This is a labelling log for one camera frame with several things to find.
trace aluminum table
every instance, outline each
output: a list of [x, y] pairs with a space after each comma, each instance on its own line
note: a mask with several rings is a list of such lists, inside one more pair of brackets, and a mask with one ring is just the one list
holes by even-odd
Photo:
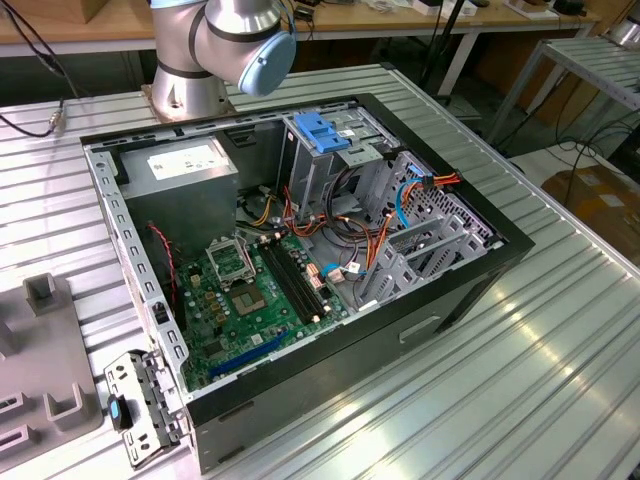
[[[640, 460], [640, 272], [405, 77], [378, 65], [290, 75], [239, 111], [371, 92], [536, 243], [463, 321], [207, 478], [624, 479]], [[5, 108], [45, 128], [54, 104]], [[103, 368], [146, 346], [78, 137], [151, 125], [141, 93], [70, 101], [64, 132], [0, 128], [0, 288], [70, 282], [103, 407]], [[135, 474], [101, 428], [3, 479], [197, 478], [183, 444]]]
[[[613, 101], [631, 110], [640, 108], [640, 52], [625, 50], [602, 37], [543, 40], [538, 43], [500, 105], [487, 142], [493, 143], [496, 140], [509, 112], [544, 57], [554, 61], [557, 66], [531, 102], [529, 111], [544, 101], [564, 71], [577, 75], [610, 97], [594, 118], [603, 118], [613, 106]], [[589, 138], [597, 126], [594, 122], [591, 129], [583, 134], [583, 138]]]

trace red cable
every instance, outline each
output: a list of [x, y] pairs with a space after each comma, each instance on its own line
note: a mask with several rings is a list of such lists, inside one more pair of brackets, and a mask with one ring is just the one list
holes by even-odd
[[176, 305], [176, 269], [173, 266], [173, 255], [171, 254], [171, 247], [169, 246], [169, 240], [164, 234], [153, 225], [148, 225], [148, 227], [153, 230], [162, 240], [162, 244], [164, 245], [164, 249], [167, 252], [167, 257], [169, 257], [169, 270], [171, 271], [171, 307], [175, 308]]

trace light blue cap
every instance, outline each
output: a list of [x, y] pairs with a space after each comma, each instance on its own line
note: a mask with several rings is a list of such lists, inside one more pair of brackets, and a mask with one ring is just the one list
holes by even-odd
[[238, 88], [254, 97], [269, 95], [291, 70], [295, 56], [296, 41], [288, 33], [278, 32], [249, 61]]
[[206, 0], [151, 0], [151, 8], [181, 7], [191, 3], [205, 3]]

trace expansion slot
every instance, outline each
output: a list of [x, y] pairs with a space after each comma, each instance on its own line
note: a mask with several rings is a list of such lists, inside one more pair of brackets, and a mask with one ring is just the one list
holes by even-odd
[[260, 245], [260, 255], [305, 325], [325, 315], [322, 304], [287, 251], [277, 243]]
[[235, 370], [236, 368], [257, 359], [258, 357], [261, 357], [262, 355], [266, 355], [267, 353], [271, 353], [274, 350], [277, 350], [280, 347], [280, 343], [282, 342], [282, 340], [284, 340], [284, 338], [288, 334], [289, 332], [283, 332], [273, 340], [270, 340], [267, 343], [254, 348], [253, 350], [244, 352], [242, 355], [238, 355], [237, 357], [232, 358], [231, 360], [226, 361], [218, 365], [217, 367], [209, 369], [209, 376], [213, 378], [217, 375], [230, 372], [231, 370]]

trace wooden table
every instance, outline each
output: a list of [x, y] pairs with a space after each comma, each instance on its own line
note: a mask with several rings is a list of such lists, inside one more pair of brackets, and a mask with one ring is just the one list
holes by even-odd
[[[145, 0], [110, 0], [86, 25], [68, 24], [39, 17], [28, 17], [42, 37], [60, 54], [95, 53], [155, 48], [151, 11]], [[451, 93], [480, 33], [532, 30], [577, 30], [576, 37], [586, 36], [600, 18], [560, 16], [558, 19], [529, 20], [492, 0], [473, 17], [460, 17], [453, 34], [464, 35], [449, 71], [438, 92]], [[431, 35], [435, 16], [424, 16], [413, 9], [399, 8], [380, 13], [364, 4], [320, 4], [314, 16], [313, 40], [385, 38]], [[441, 19], [441, 32], [446, 19]], [[310, 39], [309, 25], [296, 22], [298, 40]], [[15, 33], [7, 19], [0, 19], [0, 57], [31, 55], [29, 48]]]

